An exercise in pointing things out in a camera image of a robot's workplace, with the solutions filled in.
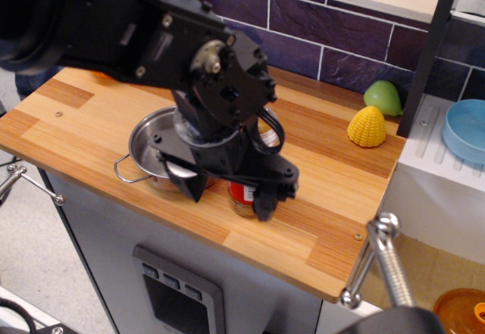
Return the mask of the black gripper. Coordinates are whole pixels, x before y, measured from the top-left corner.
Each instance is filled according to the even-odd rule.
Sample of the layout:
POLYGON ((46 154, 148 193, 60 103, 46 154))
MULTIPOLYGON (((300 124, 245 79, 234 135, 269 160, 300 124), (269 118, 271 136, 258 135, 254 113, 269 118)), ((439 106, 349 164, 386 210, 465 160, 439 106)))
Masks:
POLYGON ((255 187, 253 211, 269 221, 280 201, 295 198, 298 168, 280 153, 263 155, 249 141, 249 129, 257 114, 244 122, 225 125, 204 108, 176 107, 174 130, 167 142, 157 138, 151 145, 160 154, 171 182, 198 202, 214 179, 255 187))

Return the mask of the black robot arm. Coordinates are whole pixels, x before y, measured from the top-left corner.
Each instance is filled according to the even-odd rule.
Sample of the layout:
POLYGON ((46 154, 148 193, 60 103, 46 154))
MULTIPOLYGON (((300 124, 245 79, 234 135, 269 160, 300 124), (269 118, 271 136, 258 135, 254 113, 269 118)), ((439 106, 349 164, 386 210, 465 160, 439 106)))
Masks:
POLYGON ((285 134, 267 58, 199 0, 1 0, 1 67, 34 75, 52 66, 96 70, 123 83, 169 89, 174 125, 151 135, 155 163, 188 198, 209 178, 255 189, 271 219, 294 198, 298 168, 265 145, 258 121, 285 134))

